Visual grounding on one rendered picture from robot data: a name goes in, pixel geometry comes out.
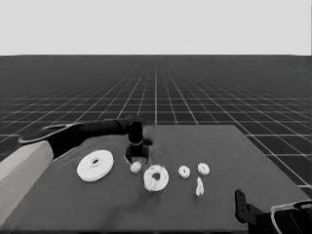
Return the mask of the small white T-shaped piece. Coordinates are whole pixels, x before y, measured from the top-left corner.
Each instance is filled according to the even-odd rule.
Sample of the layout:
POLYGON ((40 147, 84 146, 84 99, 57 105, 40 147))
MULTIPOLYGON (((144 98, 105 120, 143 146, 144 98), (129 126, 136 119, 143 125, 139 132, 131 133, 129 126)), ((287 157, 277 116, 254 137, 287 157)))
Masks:
POLYGON ((201 196, 204 194, 204 192, 205 192, 205 189, 204 189, 203 181, 199 177, 197 177, 197 186, 195 189, 195 194, 197 196, 201 196))

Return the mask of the white round carrier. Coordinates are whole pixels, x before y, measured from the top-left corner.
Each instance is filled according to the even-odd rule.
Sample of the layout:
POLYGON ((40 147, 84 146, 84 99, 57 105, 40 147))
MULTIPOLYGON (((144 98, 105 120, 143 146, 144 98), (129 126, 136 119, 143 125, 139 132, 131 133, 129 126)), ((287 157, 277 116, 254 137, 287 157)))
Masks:
POLYGON ((144 172, 144 175, 143 175, 143 183, 144 184, 149 180, 158 180, 159 182, 162 183, 161 190, 163 190, 168 185, 169 179, 170 179, 170 177, 169 177, 168 171, 160 165, 150 166, 144 172))

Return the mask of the large thick white disc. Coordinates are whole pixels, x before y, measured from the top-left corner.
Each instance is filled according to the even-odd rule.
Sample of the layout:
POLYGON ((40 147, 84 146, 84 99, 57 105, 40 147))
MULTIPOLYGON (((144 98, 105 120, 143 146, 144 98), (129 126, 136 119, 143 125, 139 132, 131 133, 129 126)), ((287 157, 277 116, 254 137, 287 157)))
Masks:
POLYGON ((93 182, 105 177, 114 166, 114 157, 109 150, 96 150, 84 156, 76 172, 84 181, 93 182))

